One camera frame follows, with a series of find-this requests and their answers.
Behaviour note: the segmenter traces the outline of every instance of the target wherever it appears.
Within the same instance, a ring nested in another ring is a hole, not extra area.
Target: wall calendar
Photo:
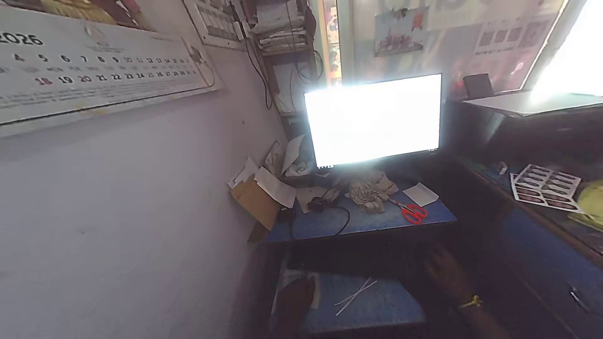
[[[200,42],[144,13],[134,0],[0,0],[0,128],[214,89]]]

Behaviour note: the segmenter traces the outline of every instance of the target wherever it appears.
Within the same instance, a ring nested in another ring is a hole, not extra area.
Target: monitor
[[[435,150],[442,75],[305,94],[319,168]]]

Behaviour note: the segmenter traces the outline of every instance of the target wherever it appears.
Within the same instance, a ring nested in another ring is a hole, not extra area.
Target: yellow bracelet
[[[461,306],[459,306],[459,307],[458,307],[458,309],[463,309],[463,308],[466,308],[466,307],[469,307],[469,306],[477,306],[477,307],[480,307],[480,306],[482,306],[482,304],[483,304],[483,301],[482,301],[482,299],[479,297],[479,295],[474,294],[474,295],[473,295],[473,298],[471,299],[471,301],[470,301],[470,302],[462,304]]]

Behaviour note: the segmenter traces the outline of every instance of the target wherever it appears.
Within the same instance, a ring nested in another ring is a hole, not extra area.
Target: blue desk surface
[[[400,186],[396,182],[400,190],[393,195],[393,199],[405,204],[413,203],[402,190],[416,185],[417,182],[406,186]],[[427,224],[456,221],[455,216],[448,208],[446,208],[441,200],[424,207],[428,212],[428,217],[425,218],[420,225],[413,225],[404,219],[400,208],[391,202],[385,203],[384,213],[366,213],[360,209],[352,199],[346,197],[343,197],[339,206],[345,207],[350,211],[350,223],[341,234],[385,230],[406,226],[421,227]],[[309,212],[304,214],[297,200],[295,201],[293,208],[297,214],[292,228],[293,237],[295,237],[296,240],[334,235],[343,227],[347,219],[347,213],[342,209],[326,209],[323,213]],[[284,242],[291,240],[291,236],[289,235],[289,224],[277,223],[274,225],[274,228],[270,231],[265,241]]]
[[[379,280],[364,290],[339,315],[343,305],[334,304],[356,293],[366,277],[319,273],[318,309],[310,309],[303,327],[310,334],[380,326],[410,325],[426,321],[423,308],[394,280]]]

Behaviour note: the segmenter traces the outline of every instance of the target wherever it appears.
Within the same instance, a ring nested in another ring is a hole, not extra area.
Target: cabinet drawer
[[[603,270],[520,209],[505,217],[491,242],[577,336],[603,336]]]

